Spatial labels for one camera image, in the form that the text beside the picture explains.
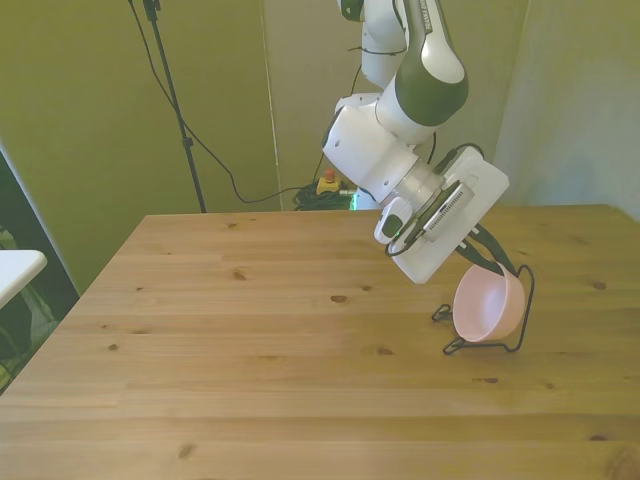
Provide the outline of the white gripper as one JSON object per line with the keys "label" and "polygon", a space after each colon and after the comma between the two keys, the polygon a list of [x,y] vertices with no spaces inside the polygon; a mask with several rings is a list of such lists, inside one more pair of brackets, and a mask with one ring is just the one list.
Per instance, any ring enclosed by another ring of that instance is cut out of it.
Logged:
{"label": "white gripper", "polygon": [[[476,266],[503,276],[501,264],[512,275],[517,275],[517,269],[498,240],[478,224],[507,190],[507,175],[486,162],[478,149],[464,148],[444,173],[444,180],[446,187],[459,182],[462,198],[451,208],[438,208],[436,219],[427,222],[435,224],[435,230],[426,230],[399,255],[397,266],[411,281],[424,284],[458,247],[458,253]],[[485,258],[468,241],[463,241],[474,227],[475,241],[483,245],[494,260]]]}

